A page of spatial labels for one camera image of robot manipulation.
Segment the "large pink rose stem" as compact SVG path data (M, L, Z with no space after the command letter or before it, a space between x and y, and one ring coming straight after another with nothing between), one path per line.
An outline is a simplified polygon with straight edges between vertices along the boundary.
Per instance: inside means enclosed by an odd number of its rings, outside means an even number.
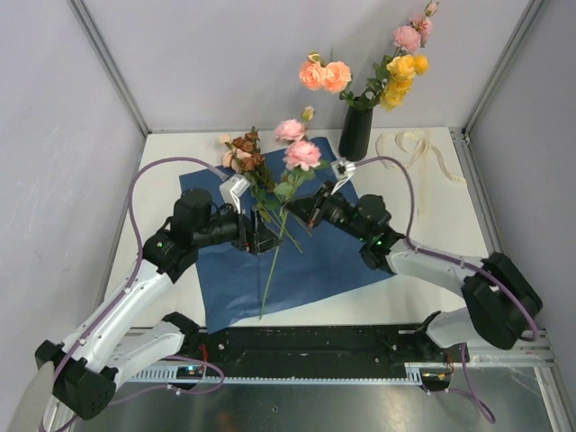
M302 110L299 120L282 121L274 130L276 140L287 145L283 156L283 176L273 190L280 204L280 240L287 235L288 211L284 206L306 181L314 178L317 170L325 166L320 148L307 135L314 114L315 109L307 106Z

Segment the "blue wrapping paper sheet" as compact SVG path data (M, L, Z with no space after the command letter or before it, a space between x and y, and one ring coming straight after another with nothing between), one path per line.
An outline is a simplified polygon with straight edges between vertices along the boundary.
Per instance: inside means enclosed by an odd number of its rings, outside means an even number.
M321 224L307 234L294 218L286 228L280 248L259 256L230 243L200 250L196 269L210 332L389 278L369 269L361 242L340 229Z

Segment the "yellow rose stem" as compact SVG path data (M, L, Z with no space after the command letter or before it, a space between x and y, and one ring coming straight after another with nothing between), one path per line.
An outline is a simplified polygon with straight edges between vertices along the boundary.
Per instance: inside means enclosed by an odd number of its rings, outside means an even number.
M380 96L380 106L387 112L400 107L412 88L415 77L428 72L425 55L403 55L393 58L387 65L389 76Z

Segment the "cream printed ribbon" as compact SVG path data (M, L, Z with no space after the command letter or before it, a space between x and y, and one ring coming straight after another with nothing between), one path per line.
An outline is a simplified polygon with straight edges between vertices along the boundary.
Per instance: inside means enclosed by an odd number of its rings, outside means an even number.
M447 180L459 185L467 183L462 175L451 172L447 168L444 154L431 139L431 129L418 128L403 130L394 134L381 134L374 143L374 149L379 157L384 155L384 150L389 142L392 142L402 153L409 155L409 161L403 164L406 169L414 166L420 160L425 161L428 154L431 153L436 159L439 171Z

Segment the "pink leafy flower stem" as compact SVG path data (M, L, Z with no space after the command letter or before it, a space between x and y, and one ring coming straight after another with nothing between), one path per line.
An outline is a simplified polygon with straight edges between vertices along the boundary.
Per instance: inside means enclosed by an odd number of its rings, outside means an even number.
M345 101L358 111L367 111L366 103L351 90L353 74L342 61L326 61L317 51L311 51L298 72L300 83L311 91L324 91Z

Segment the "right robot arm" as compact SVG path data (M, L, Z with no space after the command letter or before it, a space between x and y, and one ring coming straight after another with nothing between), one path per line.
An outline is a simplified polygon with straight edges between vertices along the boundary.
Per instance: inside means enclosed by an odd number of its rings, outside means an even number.
M538 332L535 317L542 301L503 253L478 258L425 247L391 228L391 215L381 196L365 194L351 203L333 191L330 182L285 207L311 228L327 222L359 239L368 268L414 277L463 298L463 308L438 312L424 321L415 349L426 361L436 361L448 347L478 338L510 350L525 331Z

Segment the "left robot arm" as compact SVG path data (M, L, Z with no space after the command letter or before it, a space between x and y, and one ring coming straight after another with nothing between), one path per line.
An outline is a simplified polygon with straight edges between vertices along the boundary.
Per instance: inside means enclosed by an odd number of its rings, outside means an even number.
M89 420L111 402L128 376L126 365L139 372L166 356L186 360L197 353L198 327L179 312L167 314L131 353L121 350L121 341L135 319L196 264L200 249L230 243L257 256L281 244L257 212L246 215L238 206L239 199L216 206L203 189L181 194L172 215L139 242L133 272L112 296L63 341L45 340L36 349L37 366L55 367L52 396Z

